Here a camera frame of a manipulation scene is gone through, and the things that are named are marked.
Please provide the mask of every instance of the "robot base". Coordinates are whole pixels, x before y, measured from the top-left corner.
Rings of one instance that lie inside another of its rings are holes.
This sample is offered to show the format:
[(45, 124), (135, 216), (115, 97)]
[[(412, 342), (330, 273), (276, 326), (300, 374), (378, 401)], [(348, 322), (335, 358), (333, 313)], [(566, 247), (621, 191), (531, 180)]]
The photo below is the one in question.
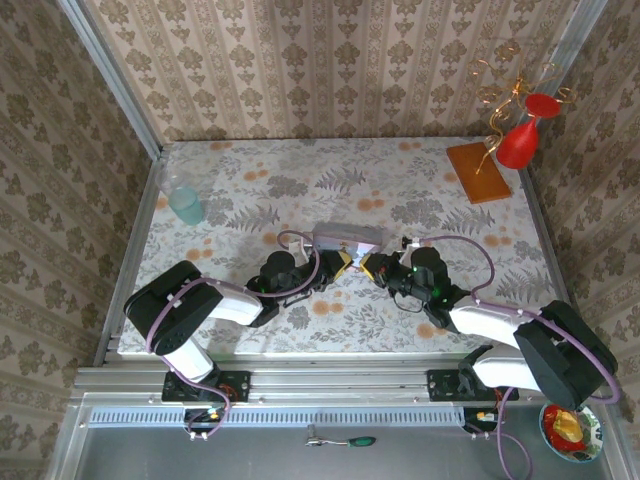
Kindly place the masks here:
[[(442, 369), (427, 371), (427, 387), (429, 399), (433, 402), (495, 402), (496, 393), (493, 388), (475, 388), (469, 391), (460, 381), (460, 370)], [(506, 387), (497, 388), (502, 394)], [(509, 400), (518, 400), (518, 390), (514, 390)]]
[[(217, 368), (209, 376), (199, 382), (201, 385), (215, 387), (225, 392), (232, 403), (249, 400), (251, 387), (251, 372), (225, 371)], [(167, 372), (162, 387), (163, 402), (207, 402), (218, 403), (222, 399), (213, 392), (194, 388), (184, 383), (175, 373)]]

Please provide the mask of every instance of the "clear water bottle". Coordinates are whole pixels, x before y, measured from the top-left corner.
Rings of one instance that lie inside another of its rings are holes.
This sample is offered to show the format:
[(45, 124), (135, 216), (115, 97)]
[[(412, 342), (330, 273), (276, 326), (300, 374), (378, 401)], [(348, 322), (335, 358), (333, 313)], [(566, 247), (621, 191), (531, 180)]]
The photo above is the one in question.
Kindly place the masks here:
[(158, 187), (169, 199), (171, 210), (187, 225), (197, 225), (204, 218), (198, 192), (189, 176), (180, 168), (163, 161), (157, 178)]

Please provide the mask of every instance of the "vent grille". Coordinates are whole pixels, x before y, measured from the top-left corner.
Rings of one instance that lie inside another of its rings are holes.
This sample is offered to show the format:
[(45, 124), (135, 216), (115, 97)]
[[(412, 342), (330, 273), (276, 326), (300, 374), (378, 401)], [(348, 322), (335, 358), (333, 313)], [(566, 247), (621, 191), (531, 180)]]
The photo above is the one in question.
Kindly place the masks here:
[[(182, 407), (95, 408), (90, 426), (182, 426)], [(448, 427), (464, 424), (462, 407), (408, 408), (248, 408), (235, 407), (227, 427), (300, 427), (309, 424), (351, 427)]]

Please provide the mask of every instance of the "floral tablecloth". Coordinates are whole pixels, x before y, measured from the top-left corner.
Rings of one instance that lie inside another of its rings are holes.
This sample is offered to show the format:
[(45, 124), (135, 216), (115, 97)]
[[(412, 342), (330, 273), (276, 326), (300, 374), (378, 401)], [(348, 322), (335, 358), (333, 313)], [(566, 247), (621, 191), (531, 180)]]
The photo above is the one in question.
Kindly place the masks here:
[[(446, 148), (479, 138), (182, 142), (171, 165), (190, 172), (206, 209), (182, 223), (160, 194), (136, 289), (189, 259), (207, 275), (244, 284), (278, 248), (286, 228), (335, 221), (383, 229), (390, 252), (400, 237), (462, 234), (485, 245), (496, 264), (486, 299), (541, 306), (555, 298), (517, 171), (501, 169), (513, 197), (471, 205)], [(463, 288), (488, 277), (483, 257), (462, 242), (437, 242)], [(349, 271), (323, 293), (282, 310), (259, 329), (207, 320), (196, 333), (212, 353), (468, 352), (486, 340), (434, 328), (399, 310), (386, 291)], [(143, 352), (127, 320), (120, 353)]]

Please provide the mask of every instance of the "wall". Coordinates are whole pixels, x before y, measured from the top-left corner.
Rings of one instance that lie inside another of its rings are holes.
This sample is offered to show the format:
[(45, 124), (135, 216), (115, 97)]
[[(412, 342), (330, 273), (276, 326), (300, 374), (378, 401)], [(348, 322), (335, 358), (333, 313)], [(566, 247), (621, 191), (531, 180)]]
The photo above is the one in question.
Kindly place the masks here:
[(467, 63), (548, 59), (576, 0), (88, 0), (163, 143), (474, 135)]
[(0, 478), (39, 478), (149, 162), (56, 4), (0, 1)]
[[(533, 164), (565, 279), (616, 354), (633, 421), (640, 401), (640, 1), (610, 0), (569, 72), (575, 105)], [(640, 451), (640, 422), (630, 425)]]

